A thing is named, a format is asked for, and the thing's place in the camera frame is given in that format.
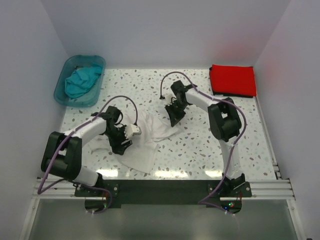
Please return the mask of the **white t shirt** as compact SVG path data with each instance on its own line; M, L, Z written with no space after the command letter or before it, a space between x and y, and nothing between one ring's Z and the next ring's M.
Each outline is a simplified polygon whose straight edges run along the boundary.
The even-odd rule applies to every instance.
M137 125L141 134L133 136L132 145L123 155L116 154L114 157L130 169L150 174L156 162L159 142L179 134L181 129L144 110L138 111Z

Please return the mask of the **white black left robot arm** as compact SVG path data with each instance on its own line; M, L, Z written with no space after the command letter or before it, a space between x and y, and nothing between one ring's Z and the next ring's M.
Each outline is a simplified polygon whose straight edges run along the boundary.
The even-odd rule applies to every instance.
M47 140L40 169L45 181L49 174L86 186L92 196L104 190L103 177L82 164L83 147L100 135L107 136L114 154L122 156L133 143L131 137L141 132L137 119L122 125L123 113L114 106L105 112L95 112L77 127L65 132L52 132Z

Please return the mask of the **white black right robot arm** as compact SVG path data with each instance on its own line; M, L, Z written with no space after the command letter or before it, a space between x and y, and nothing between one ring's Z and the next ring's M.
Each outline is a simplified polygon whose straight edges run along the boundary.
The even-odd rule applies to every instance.
M174 82L170 88L173 96L166 98L168 104L165 110L172 127L184 118L185 109L190 105L195 105L208 113L211 133L219 141L222 152L224 177L222 189L227 196L235 196L246 180L236 146L242 122L233 100L228 97L218 99L217 103L214 103L210 96L196 91L191 84L184 85L180 80Z

